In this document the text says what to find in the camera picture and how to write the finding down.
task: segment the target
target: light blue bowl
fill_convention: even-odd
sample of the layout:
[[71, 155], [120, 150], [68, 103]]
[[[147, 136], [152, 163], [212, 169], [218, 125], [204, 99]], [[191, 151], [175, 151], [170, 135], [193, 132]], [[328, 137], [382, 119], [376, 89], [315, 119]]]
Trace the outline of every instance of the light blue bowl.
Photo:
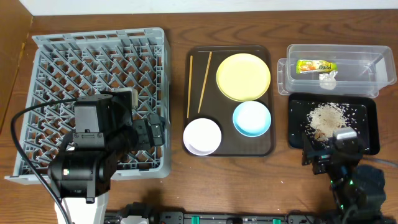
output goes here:
[[236, 107], [232, 122], [244, 136], [257, 137], [264, 134], [271, 126], [271, 114], [262, 103], [246, 101]]

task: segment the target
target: clear plastic container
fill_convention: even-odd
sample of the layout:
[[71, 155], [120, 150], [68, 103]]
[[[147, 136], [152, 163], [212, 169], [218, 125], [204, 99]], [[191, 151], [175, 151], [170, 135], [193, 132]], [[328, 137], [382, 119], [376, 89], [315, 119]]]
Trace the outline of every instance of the clear plastic container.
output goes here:
[[[296, 73], [297, 61], [326, 60], [337, 64], [336, 86], [322, 88], [319, 74]], [[392, 50], [387, 46], [370, 45], [306, 45], [287, 48], [287, 58], [278, 61], [278, 92], [296, 92], [377, 97], [379, 90], [397, 81]]]

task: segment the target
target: white robot part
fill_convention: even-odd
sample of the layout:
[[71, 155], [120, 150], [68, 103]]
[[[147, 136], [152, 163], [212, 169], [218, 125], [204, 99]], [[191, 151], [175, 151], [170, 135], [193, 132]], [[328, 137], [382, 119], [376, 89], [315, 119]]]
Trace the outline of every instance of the white robot part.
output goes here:
[[139, 216], [129, 216], [127, 218], [123, 218], [120, 224], [149, 224], [149, 220]]
[[[109, 202], [109, 192], [95, 198], [95, 202], [87, 204], [85, 198], [63, 198], [62, 206], [74, 224], [103, 224], [106, 206]], [[65, 224], [65, 219], [57, 205], [55, 212], [59, 224]]]

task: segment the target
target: wire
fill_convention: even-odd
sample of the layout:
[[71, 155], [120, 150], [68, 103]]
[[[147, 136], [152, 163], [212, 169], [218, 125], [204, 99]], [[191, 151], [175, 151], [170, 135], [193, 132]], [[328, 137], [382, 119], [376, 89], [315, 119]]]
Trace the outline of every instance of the wire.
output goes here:
[[391, 161], [387, 161], [387, 160], [384, 160], [384, 159], [376, 159], [376, 158], [370, 158], [370, 157], [363, 157], [363, 159], [367, 160], [367, 161], [378, 162], [380, 164], [389, 165], [389, 166], [398, 168], [398, 164], [397, 163], [391, 162]]
[[[285, 215], [285, 223], [289, 223], [289, 215], [290, 215], [291, 213], [294, 213], [294, 212], [300, 212], [300, 213], [301, 213], [300, 210], [291, 210], [290, 212], [288, 212], [288, 213]], [[304, 216], [305, 219], [309, 222], [309, 224], [313, 224], [313, 223], [310, 221], [310, 219], [309, 219], [306, 215], [303, 215], [303, 216]]]
[[352, 205], [347, 209], [347, 212], [344, 214], [343, 219], [341, 220], [341, 224], [346, 224], [347, 218], [349, 214], [355, 209], [356, 205]]
[[58, 101], [53, 101], [53, 102], [47, 102], [47, 103], [41, 103], [39, 105], [35, 105], [35, 106], [31, 106], [29, 108], [26, 108], [20, 112], [18, 112], [11, 120], [11, 136], [12, 136], [12, 141], [14, 141], [15, 147], [18, 150], [18, 153], [21, 155], [21, 157], [23, 158], [23, 160], [25, 160], [25, 162], [27, 163], [27, 165], [29, 166], [29, 168], [31, 169], [31, 171], [36, 175], [36, 177], [38, 178], [38, 180], [40, 181], [40, 183], [44, 186], [44, 188], [49, 192], [49, 194], [51, 195], [51, 197], [54, 199], [55, 204], [57, 204], [58, 208], [60, 209], [63, 218], [65, 219], [65, 223], [66, 224], [71, 224], [71, 221], [68, 218], [68, 215], [65, 211], [65, 209], [62, 206], [62, 201], [60, 201], [58, 199], [58, 197], [55, 195], [54, 191], [51, 189], [51, 187], [49, 186], [49, 184], [45, 181], [45, 179], [39, 174], [39, 172], [37, 171], [37, 169], [34, 167], [33, 163], [30, 161], [30, 159], [27, 157], [26, 153], [24, 152], [22, 146], [19, 144], [18, 141], [18, 137], [15, 131], [15, 123], [17, 121], [17, 119], [23, 115], [26, 112], [32, 111], [34, 109], [37, 108], [41, 108], [44, 106], [49, 106], [49, 105], [56, 105], [59, 103], [68, 103], [68, 102], [73, 102], [76, 101], [77, 99], [67, 99], [67, 100], [58, 100]]
[[398, 164], [397, 163], [391, 162], [391, 161], [388, 161], [388, 160], [385, 160], [385, 159], [376, 159], [376, 158], [371, 158], [371, 157], [364, 157], [362, 155], [360, 155], [360, 156], [351, 155], [351, 154], [347, 154], [345, 152], [337, 152], [337, 153], [339, 155], [345, 156], [346, 158], [349, 158], [349, 159], [354, 159], [354, 160], [363, 159], [363, 160], [372, 161], [372, 162], [378, 162], [380, 164], [384, 164], [384, 165], [388, 165], [388, 166], [392, 166], [392, 167], [398, 168]]

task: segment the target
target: white bowl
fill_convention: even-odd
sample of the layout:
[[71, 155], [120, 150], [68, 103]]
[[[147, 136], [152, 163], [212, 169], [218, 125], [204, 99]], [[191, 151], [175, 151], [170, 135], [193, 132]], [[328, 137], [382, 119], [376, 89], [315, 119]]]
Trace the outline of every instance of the white bowl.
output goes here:
[[221, 129], [210, 119], [198, 118], [187, 125], [182, 139], [192, 154], [207, 156], [220, 146]]

